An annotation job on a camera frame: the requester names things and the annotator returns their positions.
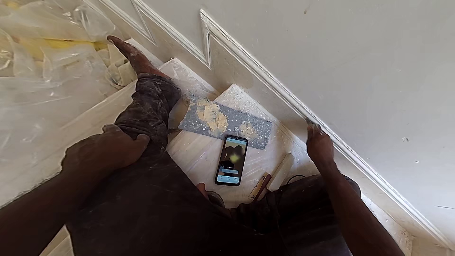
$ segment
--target wall molding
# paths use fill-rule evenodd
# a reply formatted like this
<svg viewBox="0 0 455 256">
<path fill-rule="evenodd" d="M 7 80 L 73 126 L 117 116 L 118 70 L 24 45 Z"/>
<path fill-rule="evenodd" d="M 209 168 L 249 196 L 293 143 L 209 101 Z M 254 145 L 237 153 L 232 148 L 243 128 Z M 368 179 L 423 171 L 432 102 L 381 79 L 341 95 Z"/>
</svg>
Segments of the wall molding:
<svg viewBox="0 0 455 256">
<path fill-rule="evenodd" d="M 120 10 L 111 0 L 99 0 L 110 10 L 123 18 L 141 34 L 147 35 L 151 41 L 153 35 L 144 29 L 147 28 L 144 20 L 143 27 L 132 20 L 123 10 Z M 439 244 L 455 250 L 455 245 L 438 230 L 427 218 L 425 218 L 405 197 L 392 187 L 378 172 L 376 172 L 358 153 L 356 153 L 340 136 L 338 136 L 326 123 L 324 123 L 314 112 L 312 112 L 301 100 L 283 85 L 270 71 L 268 71 L 256 58 L 254 58 L 242 45 L 228 34 L 206 11 L 200 10 L 200 17 L 203 31 L 204 49 L 199 49 L 184 35 L 172 27 L 154 10 L 142 0 L 131 0 L 139 16 L 146 15 L 155 22 L 161 29 L 168 33 L 174 40 L 179 42 L 188 52 L 211 69 L 210 40 L 217 40 L 228 50 L 238 61 L 240 61 L 252 74 L 261 80 L 277 97 L 285 102 L 301 118 L 310 119 L 321 126 L 333 140 L 335 148 L 354 164 L 366 177 L 388 195 L 399 207 L 401 207 L 412 219 L 421 225 Z"/>
</svg>

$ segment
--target smartphone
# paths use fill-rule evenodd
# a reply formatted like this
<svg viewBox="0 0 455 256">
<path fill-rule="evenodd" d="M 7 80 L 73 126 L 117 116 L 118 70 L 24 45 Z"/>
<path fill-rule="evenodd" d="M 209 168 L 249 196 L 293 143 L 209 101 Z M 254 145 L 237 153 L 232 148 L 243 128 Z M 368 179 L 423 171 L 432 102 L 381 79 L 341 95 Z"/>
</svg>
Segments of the smartphone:
<svg viewBox="0 0 455 256">
<path fill-rule="evenodd" d="M 248 140 L 227 135 L 224 139 L 215 184 L 238 186 L 242 180 L 243 164 L 247 154 Z"/>
</svg>

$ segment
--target dusty black pants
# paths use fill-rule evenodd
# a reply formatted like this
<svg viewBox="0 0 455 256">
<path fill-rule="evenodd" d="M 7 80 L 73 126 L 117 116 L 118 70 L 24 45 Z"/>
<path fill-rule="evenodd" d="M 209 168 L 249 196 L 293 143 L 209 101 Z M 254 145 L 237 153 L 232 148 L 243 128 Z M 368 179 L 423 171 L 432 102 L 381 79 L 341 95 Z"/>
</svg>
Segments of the dusty black pants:
<svg viewBox="0 0 455 256">
<path fill-rule="evenodd" d="M 139 75 L 133 103 L 115 124 L 150 143 L 67 223 L 75 255 L 349 255 L 319 175 L 241 204 L 232 216 L 212 205 L 165 151 L 168 113 L 179 97 L 171 80 Z"/>
</svg>

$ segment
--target grey sandpaper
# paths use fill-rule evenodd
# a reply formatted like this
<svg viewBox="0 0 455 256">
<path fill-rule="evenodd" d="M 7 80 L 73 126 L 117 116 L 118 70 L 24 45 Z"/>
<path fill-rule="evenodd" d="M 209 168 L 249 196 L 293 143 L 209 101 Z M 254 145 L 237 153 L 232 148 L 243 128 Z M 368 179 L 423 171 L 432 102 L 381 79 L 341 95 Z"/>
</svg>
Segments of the grey sandpaper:
<svg viewBox="0 0 455 256">
<path fill-rule="evenodd" d="M 243 137 L 248 139 L 248 146 L 264 150 L 272 123 L 204 98 L 191 97 L 188 112 L 178 128 L 219 139 L 226 135 Z"/>
</svg>

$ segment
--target painted wall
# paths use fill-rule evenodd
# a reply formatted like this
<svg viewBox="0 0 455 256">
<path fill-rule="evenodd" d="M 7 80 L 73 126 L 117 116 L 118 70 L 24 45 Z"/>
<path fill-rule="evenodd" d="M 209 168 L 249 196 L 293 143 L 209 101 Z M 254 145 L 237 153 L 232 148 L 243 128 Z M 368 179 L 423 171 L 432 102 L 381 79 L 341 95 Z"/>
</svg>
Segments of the painted wall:
<svg viewBox="0 0 455 256">
<path fill-rule="evenodd" d="M 210 13 L 455 241 L 454 1 L 144 1 L 201 49 Z"/>
</svg>

